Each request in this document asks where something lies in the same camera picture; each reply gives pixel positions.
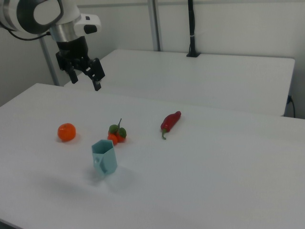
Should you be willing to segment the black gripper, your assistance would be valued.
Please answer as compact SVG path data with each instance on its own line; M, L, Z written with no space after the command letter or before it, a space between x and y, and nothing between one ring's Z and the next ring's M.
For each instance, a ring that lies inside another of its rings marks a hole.
M59 68L67 71L72 84L78 82L78 77L74 70L83 71L93 84L95 91L99 91L101 80L105 76L101 62L98 58L90 59L88 57L88 45L84 36L81 36L70 42L56 42L59 52L56 53Z

